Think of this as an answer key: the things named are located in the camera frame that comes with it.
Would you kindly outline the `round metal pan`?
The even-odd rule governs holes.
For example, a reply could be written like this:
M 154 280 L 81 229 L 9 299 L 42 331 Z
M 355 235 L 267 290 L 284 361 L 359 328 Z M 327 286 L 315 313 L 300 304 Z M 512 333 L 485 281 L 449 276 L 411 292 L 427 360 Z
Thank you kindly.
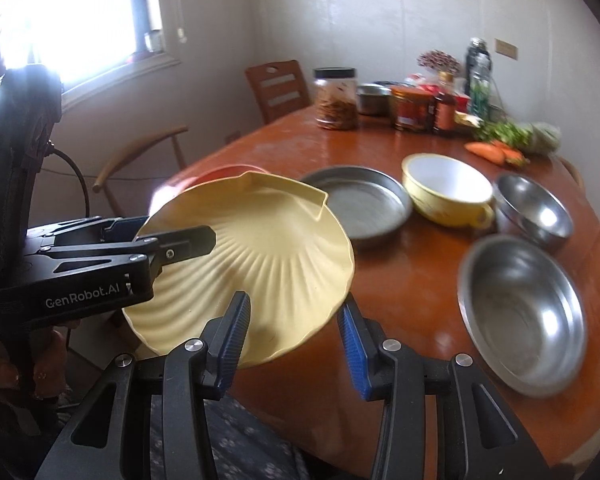
M 328 208 L 358 250 L 381 245 L 400 231 L 413 211 L 403 185 L 370 167 L 331 166 L 300 181 L 327 193 Z

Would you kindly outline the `right side wooden chair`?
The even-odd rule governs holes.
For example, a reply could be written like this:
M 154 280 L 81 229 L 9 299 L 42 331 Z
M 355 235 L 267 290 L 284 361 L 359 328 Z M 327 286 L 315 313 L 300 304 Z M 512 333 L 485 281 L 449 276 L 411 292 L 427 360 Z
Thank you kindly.
M 565 167 L 565 170 L 567 170 L 568 174 L 570 174 L 572 180 L 576 182 L 576 185 L 578 188 L 580 188 L 581 192 L 585 193 L 585 182 L 578 168 L 574 166 L 573 163 L 568 159 L 565 159 L 565 157 L 559 156 L 558 159 L 562 163 L 562 166 Z

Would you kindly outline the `red-brown slatted wooden chair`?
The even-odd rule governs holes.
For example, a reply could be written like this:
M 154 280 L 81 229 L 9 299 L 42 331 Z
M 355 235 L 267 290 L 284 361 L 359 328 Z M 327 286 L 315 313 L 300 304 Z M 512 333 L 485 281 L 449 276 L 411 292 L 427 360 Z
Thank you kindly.
M 265 125 L 311 105 L 297 60 L 268 62 L 245 69 Z

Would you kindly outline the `large stainless steel bowl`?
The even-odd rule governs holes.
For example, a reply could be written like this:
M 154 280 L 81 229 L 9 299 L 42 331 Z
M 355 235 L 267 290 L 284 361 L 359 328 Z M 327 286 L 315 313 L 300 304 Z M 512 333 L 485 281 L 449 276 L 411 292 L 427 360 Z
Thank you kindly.
M 478 240 L 460 263 L 457 303 L 483 361 L 509 388 L 545 399 L 577 378 L 588 346 L 584 309 L 543 249 L 511 235 Z

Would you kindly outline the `background stainless steel bowl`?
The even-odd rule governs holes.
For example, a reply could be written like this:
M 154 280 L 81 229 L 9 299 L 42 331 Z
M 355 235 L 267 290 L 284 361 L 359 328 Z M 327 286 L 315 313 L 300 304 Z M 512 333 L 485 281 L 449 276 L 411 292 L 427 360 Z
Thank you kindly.
M 359 84 L 356 89 L 358 112 L 364 116 L 388 116 L 390 96 L 389 87 L 383 84 Z

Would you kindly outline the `black thermos bottle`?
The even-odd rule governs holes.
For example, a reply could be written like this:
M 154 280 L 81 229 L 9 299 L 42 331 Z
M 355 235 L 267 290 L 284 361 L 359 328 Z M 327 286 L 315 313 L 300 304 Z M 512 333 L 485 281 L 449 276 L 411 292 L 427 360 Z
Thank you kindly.
M 492 68 L 491 55 L 486 47 L 486 40 L 479 37 L 472 37 L 469 41 L 465 56 L 465 87 L 464 91 L 469 94 L 470 91 L 470 76 L 480 54 L 484 54 L 488 59 L 488 66 Z

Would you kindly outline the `yellow shell-shaped plate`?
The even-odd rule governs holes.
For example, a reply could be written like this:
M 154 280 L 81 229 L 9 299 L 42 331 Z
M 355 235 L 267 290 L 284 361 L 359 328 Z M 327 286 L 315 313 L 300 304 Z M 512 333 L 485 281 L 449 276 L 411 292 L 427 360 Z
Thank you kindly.
M 251 318 L 239 365 L 252 367 L 291 352 L 337 312 L 354 275 L 354 251 L 325 192 L 260 172 L 189 188 L 140 228 L 158 234 L 210 226 L 208 255 L 164 266 L 151 300 L 128 307 L 140 341 L 164 356 L 200 336 L 246 292 Z

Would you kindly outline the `red plate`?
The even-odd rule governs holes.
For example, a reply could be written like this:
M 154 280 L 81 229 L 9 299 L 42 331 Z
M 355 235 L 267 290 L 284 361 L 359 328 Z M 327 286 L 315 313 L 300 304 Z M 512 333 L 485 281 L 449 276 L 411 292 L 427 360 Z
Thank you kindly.
M 178 196 L 178 194 L 195 185 L 225 178 L 239 177 L 249 171 L 266 174 L 265 169 L 247 164 L 219 166 L 204 172 L 196 172 L 193 168 L 185 169 L 175 176 L 170 177 L 170 179 L 166 180 L 163 185 L 155 190 L 151 197 L 148 214 L 155 214 L 167 202 Z

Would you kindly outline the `back orange carrot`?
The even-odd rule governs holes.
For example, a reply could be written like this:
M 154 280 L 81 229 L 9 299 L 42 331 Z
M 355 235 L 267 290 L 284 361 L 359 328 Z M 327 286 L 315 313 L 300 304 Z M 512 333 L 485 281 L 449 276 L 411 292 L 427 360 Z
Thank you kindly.
M 521 151 L 515 150 L 506 143 L 498 140 L 493 140 L 491 144 L 498 148 L 504 154 L 505 162 L 507 165 L 513 167 L 524 167 L 528 165 L 529 159 L 526 156 L 524 156 L 524 154 L 522 154 Z

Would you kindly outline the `orange-lidded chili jar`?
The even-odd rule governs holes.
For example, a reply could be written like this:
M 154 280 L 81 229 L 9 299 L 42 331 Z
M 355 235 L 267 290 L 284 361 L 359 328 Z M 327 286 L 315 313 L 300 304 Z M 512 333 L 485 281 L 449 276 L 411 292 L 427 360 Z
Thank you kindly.
M 416 87 L 390 87 L 390 118 L 394 128 L 402 131 L 426 132 L 430 129 L 431 93 Z

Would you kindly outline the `yellow handled enamel bowl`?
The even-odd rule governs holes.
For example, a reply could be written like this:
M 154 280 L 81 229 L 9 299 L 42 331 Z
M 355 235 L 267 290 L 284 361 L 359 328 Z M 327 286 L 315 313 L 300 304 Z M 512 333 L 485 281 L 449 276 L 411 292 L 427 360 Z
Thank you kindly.
M 440 226 L 478 230 L 492 226 L 492 183 L 466 162 L 434 153 L 407 156 L 402 182 L 416 210 Z

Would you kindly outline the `wall power socket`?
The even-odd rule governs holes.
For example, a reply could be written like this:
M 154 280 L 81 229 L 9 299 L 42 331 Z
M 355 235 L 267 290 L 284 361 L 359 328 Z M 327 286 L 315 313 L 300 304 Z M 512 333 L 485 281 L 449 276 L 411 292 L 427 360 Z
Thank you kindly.
M 514 44 L 501 39 L 494 40 L 494 51 L 511 60 L 518 60 L 518 48 Z

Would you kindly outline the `dried flower bouquet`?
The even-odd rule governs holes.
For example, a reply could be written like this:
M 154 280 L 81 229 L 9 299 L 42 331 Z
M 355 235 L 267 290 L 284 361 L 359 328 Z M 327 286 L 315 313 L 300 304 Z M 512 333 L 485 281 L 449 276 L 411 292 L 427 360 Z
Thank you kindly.
M 453 55 L 441 50 L 422 52 L 417 58 L 417 64 L 437 73 L 445 72 L 457 75 L 460 72 L 460 62 Z

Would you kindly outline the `front orange carrot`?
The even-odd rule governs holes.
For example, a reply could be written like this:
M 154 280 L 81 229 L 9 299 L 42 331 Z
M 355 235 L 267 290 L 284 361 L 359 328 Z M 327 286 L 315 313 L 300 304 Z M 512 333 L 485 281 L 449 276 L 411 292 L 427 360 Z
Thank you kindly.
M 504 166 L 506 164 L 506 155 L 501 148 L 494 144 L 484 142 L 469 142 L 464 145 L 466 151 L 483 158 L 496 166 Z

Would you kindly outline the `small stainless steel bowl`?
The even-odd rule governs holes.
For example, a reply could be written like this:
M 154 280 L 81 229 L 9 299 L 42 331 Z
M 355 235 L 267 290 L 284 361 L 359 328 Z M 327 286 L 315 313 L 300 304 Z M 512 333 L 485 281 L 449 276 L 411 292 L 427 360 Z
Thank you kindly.
M 501 174 L 493 185 L 495 229 L 521 236 L 548 252 L 565 245 L 574 231 L 567 208 L 535 180 Z

